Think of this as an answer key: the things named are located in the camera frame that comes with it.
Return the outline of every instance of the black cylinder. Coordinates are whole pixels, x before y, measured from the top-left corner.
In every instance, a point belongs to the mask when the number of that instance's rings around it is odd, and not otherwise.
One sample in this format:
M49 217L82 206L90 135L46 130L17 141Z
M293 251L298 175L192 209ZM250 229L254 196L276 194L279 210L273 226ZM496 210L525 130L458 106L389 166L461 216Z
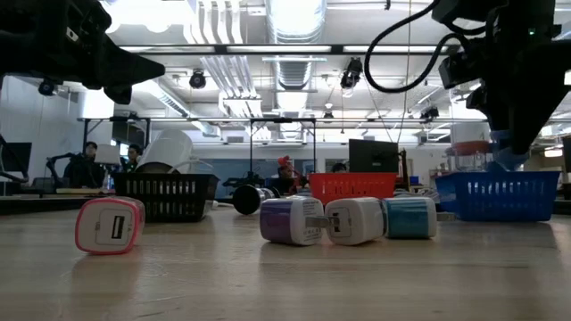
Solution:
M262 202L279 197L279 192L275 188L242 185L234 191L232 202L240 214L250 215L260 208Z

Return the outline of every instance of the red plastic basket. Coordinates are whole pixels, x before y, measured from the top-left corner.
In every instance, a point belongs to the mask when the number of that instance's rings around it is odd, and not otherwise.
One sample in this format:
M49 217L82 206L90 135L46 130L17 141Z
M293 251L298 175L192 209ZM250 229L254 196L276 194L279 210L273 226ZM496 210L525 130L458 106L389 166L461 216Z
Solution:
M323 205L355 197L393 197L396 173L310 174L311 195Z

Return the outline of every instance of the black plastic basket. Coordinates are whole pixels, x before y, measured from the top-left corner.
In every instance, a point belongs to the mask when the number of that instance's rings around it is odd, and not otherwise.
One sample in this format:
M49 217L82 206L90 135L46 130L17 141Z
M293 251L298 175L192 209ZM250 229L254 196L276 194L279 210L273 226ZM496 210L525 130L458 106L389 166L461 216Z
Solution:
M115 193L145 204L147 222L198 222L211 209L219 179L212 174L113 175Z

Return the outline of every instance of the desk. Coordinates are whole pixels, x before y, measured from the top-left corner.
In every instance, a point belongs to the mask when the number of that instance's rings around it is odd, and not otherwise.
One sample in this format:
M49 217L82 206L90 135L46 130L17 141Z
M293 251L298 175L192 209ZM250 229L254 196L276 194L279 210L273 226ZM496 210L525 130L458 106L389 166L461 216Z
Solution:
M257 216L153 224L122 256L76 211L0 217L0 320L568 320L571 218L446 222L433 241L266 243Z

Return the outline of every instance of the black cable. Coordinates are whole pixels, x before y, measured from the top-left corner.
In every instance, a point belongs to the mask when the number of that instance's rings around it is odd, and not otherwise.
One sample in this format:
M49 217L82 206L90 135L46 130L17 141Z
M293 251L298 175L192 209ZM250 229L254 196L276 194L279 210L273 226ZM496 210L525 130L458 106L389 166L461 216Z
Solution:
M375 50L375 47L378 45L378 43L383 38L390 35L395 30L397 30L398 28L405 26L405 25L417 20L418 18L425 16L430 11L432 11L439 3L440 3L440 0L434 0L424 10L417 12L417 13L411 15L410 17L393 24L387 30L381 32L381 34L379 34L375 38L375 40L373 40L373 42L371 43L371 45L369 46L369 48L367 50L367 53L365 54L365 66L364 66L365 77L367 78L367 81L369 82L369 84L372 87L374 87L376 90L378 90L380 92L388 93L388 94L404 93L404 92L409 91L412 88L420 85L426 79L426 77L428 77L428 75L430 74L430 71L436 65L436 61L438 60L438 56L440 55L444 45L446 44L446 42L448 40L453 39L453 38L457 39L460 41L460 44L464 47L465 51L467 51L469 49L470 43L466 39L466 37L462 36L461 34L452 33L452 34L446 35L444 38L442 38L440 40L440 42L436 46L436 50L434 51L432 57L430 58L430 62L428 63L428 66L426 66L426 69L422 72L422 74L420 74L420 77L418 79L416 79L412 83L408 84L407 86L403 86L403 87L399 87L399 88L387 88L387 87L383 87L383 86L378 85L378 83L373 79L373 76L371 75L371 71L370 71L370 61L371 61L371 55L372 55L373 51Z
M14 175L10 175L4 171L0 171L0 177L6 177L8 179L11 179L12 181L16 182L16 183L21 183L21 184L26 184L29 181L29 177L28 177L28 171L24 168L24 165L21 163L20 158L18 158L18 155L16 155L16 153L12 150L12 148L10 148L10 146L8 145L8 143L6 143L6 141L4 140L4 137L0 134L0 145L3 146L3 149L8 152L8 155L10 157L12 157L13 159L16 160L16 165L18 165L18 169L20 170L23 178L20 177L16 177Z
M454 33L461 34L462 36L477 36L480 34L485 33L485 26L476 29L464 29L462 27L456 26L453 23L445 23L444 24L450 31Z

